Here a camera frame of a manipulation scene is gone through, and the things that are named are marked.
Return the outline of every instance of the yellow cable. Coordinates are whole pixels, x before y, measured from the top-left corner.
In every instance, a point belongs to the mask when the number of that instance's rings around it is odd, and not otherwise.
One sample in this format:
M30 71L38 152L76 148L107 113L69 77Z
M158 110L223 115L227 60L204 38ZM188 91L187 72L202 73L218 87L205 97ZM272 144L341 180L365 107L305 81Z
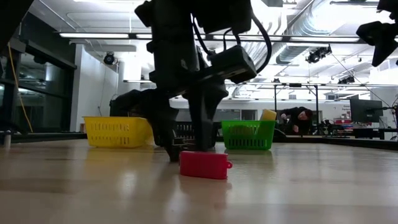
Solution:
M12 52L11 52L10 43L8 43L8 52L10 54L11 67L12 67L12 73L14 74L15 86L17 87L17 90L18 90L18 93L19 93L18 79L17 79L17 74L15 73L14 61L12 60ZM31 123L29 121L29 118L27 117L25 106L24 106L24 102L22 101L22 95L21 94L19 94L19 101L21 101L22 110L24 111L24 115L25 115L26 121L27 121L27 123L29 125L30 131L33 133L33 128L32 128L32 125L31 125Z

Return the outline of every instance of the air duct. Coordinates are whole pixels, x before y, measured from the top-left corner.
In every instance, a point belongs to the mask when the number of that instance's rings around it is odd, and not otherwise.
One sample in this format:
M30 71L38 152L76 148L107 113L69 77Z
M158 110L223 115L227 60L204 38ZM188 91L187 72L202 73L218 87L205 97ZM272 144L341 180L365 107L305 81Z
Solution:
M334 6L330 5L331 0L314 0L310 3L301 16L286 29L284 35L330 35L345 22L343 18L333 15ZM272 46L272 53L276 56L276 63L289 64L294 58L302 54L308 47L288 46L285 43L275 43Z

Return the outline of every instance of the red object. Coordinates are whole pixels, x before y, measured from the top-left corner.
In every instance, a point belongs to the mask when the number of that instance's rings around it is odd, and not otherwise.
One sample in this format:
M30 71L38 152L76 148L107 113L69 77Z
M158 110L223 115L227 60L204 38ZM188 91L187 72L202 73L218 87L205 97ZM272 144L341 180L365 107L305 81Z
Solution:
M350 119L335 119L335 124L351 124Z
M227 156L227 154L182 151L180 174L224 180L227 178L227 169L232 168L232 163L228 161Z

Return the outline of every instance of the window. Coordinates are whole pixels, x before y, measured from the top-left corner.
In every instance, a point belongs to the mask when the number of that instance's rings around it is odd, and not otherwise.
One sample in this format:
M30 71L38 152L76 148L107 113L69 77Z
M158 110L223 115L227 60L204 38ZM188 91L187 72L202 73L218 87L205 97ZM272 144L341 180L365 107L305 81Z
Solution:
M240 120L241 110L216 110L214 115L214 122L227 120ZM191 121L191 114L189 109L179 109L176 121Z
M242 110L242 120L254 121L257 119L257 110Z
M0 110L2 106L2 99L4 98L4 85L0 84Z
M6 67L7 67L7 58L4 56L0 56L0 78L4 78L6 76Z
M66 94L69 74L44 59L31 54L22 54L19 82L51 91L57 94Z
M65 100L19 88L27 117L35 133L57 132L68 129L63 123ZM14 121L29 130L21 102L17 100Z

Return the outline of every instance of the computer monitor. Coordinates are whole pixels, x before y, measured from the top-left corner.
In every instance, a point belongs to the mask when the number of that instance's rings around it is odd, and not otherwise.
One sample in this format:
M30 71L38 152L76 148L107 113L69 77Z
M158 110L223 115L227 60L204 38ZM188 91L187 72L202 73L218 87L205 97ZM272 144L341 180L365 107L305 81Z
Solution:
M361 123L378 123L383 116L382 102L377 100L350 99L351 121Z

